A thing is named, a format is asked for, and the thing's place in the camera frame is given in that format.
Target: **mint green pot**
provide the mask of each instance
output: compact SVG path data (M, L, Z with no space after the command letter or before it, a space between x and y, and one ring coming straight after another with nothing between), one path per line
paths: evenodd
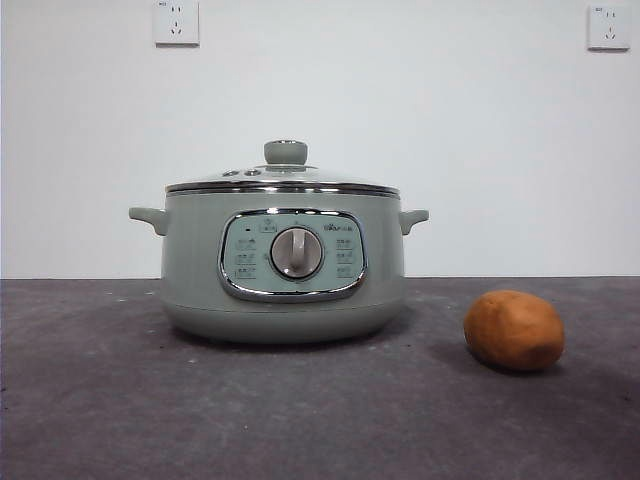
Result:
M167 187L165 210L129 217L164 237L171 322L250 343L375 331L403 305L402 235L428 219L397 190L305 166L307 146L265 145L267 165Z

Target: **dial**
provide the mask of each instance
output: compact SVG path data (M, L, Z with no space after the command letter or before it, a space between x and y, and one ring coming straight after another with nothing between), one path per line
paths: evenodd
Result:
M281 232L271 244L271 259L288 278L304 278L315 272L322 261L322 245L312 232L293 227Z

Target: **wall outlet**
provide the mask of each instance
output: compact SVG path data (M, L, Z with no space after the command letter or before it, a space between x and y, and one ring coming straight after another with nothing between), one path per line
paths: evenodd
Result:
M591 5L589 7L589 50L631 48L631 7Z
M156 0L153 5L153 38L157 46L199 45L198 2Z

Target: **glass lid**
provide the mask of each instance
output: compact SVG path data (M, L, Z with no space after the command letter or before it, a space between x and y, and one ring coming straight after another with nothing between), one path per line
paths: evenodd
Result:
M169 185L169 195L230 192L351 193L398 197L398 190L328 172L307 161L307 145L276 140L264 145L265 165L228 170L219 175Z

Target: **lid knob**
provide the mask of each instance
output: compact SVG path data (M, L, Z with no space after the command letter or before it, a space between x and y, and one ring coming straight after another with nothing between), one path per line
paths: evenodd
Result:
M264 144L264 158L269 165L304 165L307 144L297 140L275 140Z

